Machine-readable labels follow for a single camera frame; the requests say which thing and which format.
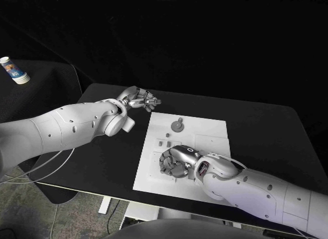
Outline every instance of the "robotic hand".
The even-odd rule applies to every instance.
[[[159,157],[159,172],[175,178],[192,170],[194,183],[215,200],[253,216],[328,239],[328,196],[247,169],[231,158],[178,145]]]
[[[128,110],[142,107],[151,112],[159,103],[132,86],[116,99],[61,106],[34,118],[0,123],[0,178],[28,158],[76,148],[120,129],[129,132],[135,122]]]

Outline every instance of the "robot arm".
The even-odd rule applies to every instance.
[[[151,111],[159,100],[135,86],[116,99],[63,106],[43,115],[0,123],[0,178],[24,160],[89,143],[99,135],[129,132],[135,122],[130,108]]]
[[[169,168],[164,167],[164,160],[168,160]],[[162,153],[161,173],[184,177],[189,166],[194,182],[212,199],[227,200],[253,216],[328,239],[326,195],[247,169],[235,160],[211,152],[198,152],[179,145]]]

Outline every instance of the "floor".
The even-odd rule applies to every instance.
[[[11,176],[21,170],[15,168]],[[117,200],[110,200],[106,214],[99,214],[102,197],[77,193],[57,206],[53,239],[100,239],[107,236],[106,223]],[[117,231],[128,202],[120,201],[109,220],[109,232]],[[11,228],[17,239],[48,239],[56,205],[34,184],[0,185],[0,229]]]

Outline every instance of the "black backdrop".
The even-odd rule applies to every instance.
[[[73,64],[83,88],[290,106],[328,172],[328,1],[4,0],[4,55]]]

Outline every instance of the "stack of paper cups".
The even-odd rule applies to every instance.
[[[18,69],[7,56],[0,58],[0,65],[5,69],[11,79],[17,84],[23,84],[28,81],[27,73]]]

